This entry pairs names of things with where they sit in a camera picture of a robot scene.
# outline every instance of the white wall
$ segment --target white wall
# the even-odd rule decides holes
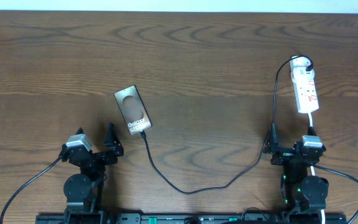
[[[0,9],[358,13],[358,0],[0,0]]]

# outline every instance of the white power strip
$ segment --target white power strip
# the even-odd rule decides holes
[[[306,71],[310,63],[310,60],[305,57],[299,57],[290,62],[291,79],[299,113],[311,113],[319,108],[313,80],[314,70]]]

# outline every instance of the brand logo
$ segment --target brand logo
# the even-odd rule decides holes
[[[139,131],[139,130],[142,130],[142,129],[148,127],[148,126],[150,126],[150,122],[139,124],[138,126],[135,126],[134,128],[131,128],[129,131],[130,132]]]
[[[144,118],[138,120],[138,121],[134,121],[132,123],[128,123],[128,127],[132,127],[133,125],[137,125],[137,124],[140,124],[140,123],[143,123],[144,122]]]

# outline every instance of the wood grain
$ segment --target wood grain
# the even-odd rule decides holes
[[[108,168],[104,204],[160,212],[241,212],[283,207],[269,156],[233,186],[192,196],[151,168],[113,93],[136,84],[154,123],[156,166],[179,188],[224,185],[251,166],[271,119],[275,72],[291,55],[314,61],[321,165],[358,178],[358,15],[0,11],[0,212],[49,165],[78,127],[104,150],[112,121],[125,156]],[[285,68],[278,86],[283,144],[305,133]],[[65,208],[63,185],[79,170],[59,163],[13,201],[6,223],[34,223]],[[328,211],[350,218],[358,185],[329,180]]]

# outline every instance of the wire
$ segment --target wire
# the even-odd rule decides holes
[[[241,215],[241,220],[245,219],[245,216],[244,216],[244,215],[245,215],[246,213],[248,213],[248,211],[251,210],[251,209],[258,210],[259,213],[266,219],[266,221],[269,220],[269,219],[265,216],[265,214],[263,214],[263,212],[262,212],[259,208],[257,208],[257,207],[247,208],[247,209],[242,213],[242,215]]]
[[[326,224],[326,213],[321,209],[321,224]]]
[[[305,56],[305,55],[298,55],[296,57],[293,57],[291,59],[288,59],[286,62],[284,62],[284,64],[282,64],[280,66],[280,68],[278,69],[277,73],[276,73],[276,82],[274,84],[274,93],[273,93],[273,120],[272,120],[272,123],[274,123],[275,121],[275,114],[276,114],[276,94],[277,94],[277,80],[278,80],[278,74],[280,73],[280,70],[284,67],[284,65],[286,65],[288,62],[294,60],[294,59],[297,59],[297,58],[300,58],[300,57],[304,57],[304,58],[307,58],[309,59],[310,61],[310,65],[306,68],[306,71],[310,71],[311,69],[313,69],[313,61],[308,57],[308,56]]]
[[[336,175],[340,175],[340,176],[342,176],[342,177],[346,177],[346,178],[351,179],[351,180],[353,180],[354,182],[358,183],[358,179],[352,177],[352,176],[349,175],[349,174],[344,174],[344,173],[339,172],[339,171],[336,171],[336,170],[328,169],[328,168],[325,168],[325,167],[318,166],[318,165],[316,165],[316,164],[310,163],[309,161],[307,161],[307,160],[301,155],[301,152],[300,152],[300,151],[297,151],[296,153],[300,156],[300,158],[303,160],[303,162],[305,162],[305,163],[308,164],[309,166],[313,166],[313,167],[315,167],[315,168],[317,168],[317,169],[321,169],[321,170],[324,170],[324,171],[327,171],[327,172],[331,172],[331,173],[336,174]],[[357,209],[356,213],[353,215],[353,217],[347,222],[347,224],[351,224],[351,223],[357,218],[357,216],[358,216],[358,209]]]
[[[271,128],[267,131],[267,134],[266,134],[266,137],[263,141],[263,144],[262,144],[262,148],[260,150],[260,153],[259,153],[259,157],[258,157],[258,160],[256,161],[256,163],[254,165],[252,165],[250,168],[244,170],[243,172],[241,172],[239,175],[237,175],[235,178],[233,178],[228,184],[226,184],[225,186],[222,186],[222,187],[207,187],[207,188],[203,188],[203,189],[199,189],[199,190],[195,190],[195,191],[192,191],[192,192],[185,192],[185,191],[182,191],[180,190],[178,187],[176,187],[173,183],[171,183],[157,168],[156,166],[154,165],[154,162],[153,162],[153,159],[152,159],[152,156],[151,156],[151,153],[150,153],[150,149],[149,149],[149,145],[147,144],[147,140],[146,140],[146,134],[144,131],[140,132],[140,135],[142,136],[145,144],[146,144],[146,150],[147,150],[147,154],[149,155],[149,160],[150,160],[150,163],[153,167],[153,169],[156,171],[156,173],[159,174],[159,176],[161,176],[162,179],[164,179],[166,181],[166,183],[168,183],[173,189],[175,189],[177,192],[181,193],[181,194],[185,194],[185,195],[191,195],[191,194],[197,194],[197,193],[200,193],[200,192],[203,192],[203,191],[206,191],[206,190],[222,190],[222,189],[226,189],[228,188],[230,185],[232,185],[238,178],[240,178],[241,176],[243,176],[244,174],[248,173],[249,171],[251,171],[253,168],[255,168],[255,166],[259,163],[260,161],[260,158],[262,157],[262,154],[263,154],[263,150],[265,148],[265,145],[267,144],[267,141],[269,139],[269,136],[270,136],[270,131],[271,131]]]
[[[42,176],[42,174],[46,173],[50,168],[52,168],[54,165],[56,165],[57,162],[59,162],[60,158],[57,158],[53,163],[51,163],[46,169],[44,169],[41,173],[37,174],[35,177],[31,178],[29,181],[27,181],[25,184],[23,184],[22,187],[20,187],[16,192],[12,195],[12,197],[6,202],[6,205],[4,209],[2,210],[1,216],[0,216],[0,224],[3,224],[4,221],[4,215],[8,208],[8,206],[11,204],[13,199],[29,184],[31,184],[33,181],[35,181],[38,177]]]
[[[311,112],[308,113],[309,116],[309,127],[313,127],[313,118],[311,117]]]
[[[313,166],[310,166],[310,173],[311,175],[316,175]],[[321,224],[325,224],[325,223],[326,223],[326,214],[324,212],[324,209],[321,209]]]

